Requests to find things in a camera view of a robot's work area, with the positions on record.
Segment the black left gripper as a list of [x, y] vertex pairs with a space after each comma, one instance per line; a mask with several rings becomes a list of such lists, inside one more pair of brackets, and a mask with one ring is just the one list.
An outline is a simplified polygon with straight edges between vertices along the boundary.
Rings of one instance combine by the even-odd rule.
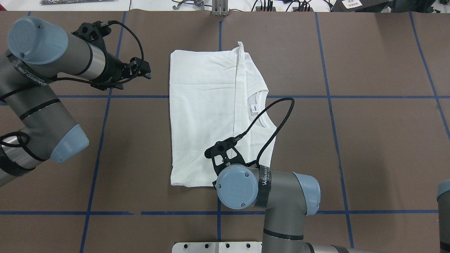
[[150, 63], [139, 59], [130, 59], [129, 64], [124, 64], [116, 56], [106, 53], [105, 68], [104, 68], [104, 82], [116, 83], [124, 79], [122, 77], [125, 68], [125, 78], [134, 79], [136, 77], [144, 77], [151, 79]]

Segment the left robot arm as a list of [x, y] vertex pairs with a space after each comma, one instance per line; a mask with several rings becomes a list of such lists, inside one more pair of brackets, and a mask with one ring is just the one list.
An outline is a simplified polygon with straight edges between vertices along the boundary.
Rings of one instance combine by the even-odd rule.
[[[104, 37], [119, 25], [136, 40], [140, 57], [122, 62], [107, 51]], [[100, 91], [123, 89], [134, 78], [151, 79], [138, 37], [116, 20], [84, 22], [74, 32], [37, 17], [18, 19], [1, 56], [1, 105], [9, 106], [24, 128], [1, 136], [1, 186], [47, 160], [62, 163], [89, 145], [50, 85], [69, 80]]]

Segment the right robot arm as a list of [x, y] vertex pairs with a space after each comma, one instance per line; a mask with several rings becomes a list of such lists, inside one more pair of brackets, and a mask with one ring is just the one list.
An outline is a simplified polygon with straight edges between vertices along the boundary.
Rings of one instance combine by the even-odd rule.
[[318, 181], [309, 175], [273, 171], [266, 166], [219, 166], [213, 182], [220, 202], [231, 209], [265, 210], [263, 253], [358, 253], [336, 245], [304, 240], [305, 217], [317, 213], [321, 202]]

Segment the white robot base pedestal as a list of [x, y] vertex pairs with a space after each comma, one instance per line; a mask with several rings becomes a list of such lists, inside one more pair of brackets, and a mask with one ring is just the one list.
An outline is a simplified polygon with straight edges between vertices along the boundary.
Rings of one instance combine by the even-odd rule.
[[261, 253], [262, 243], [238, 242], [183, 242], [175, 243], [172, 253]]

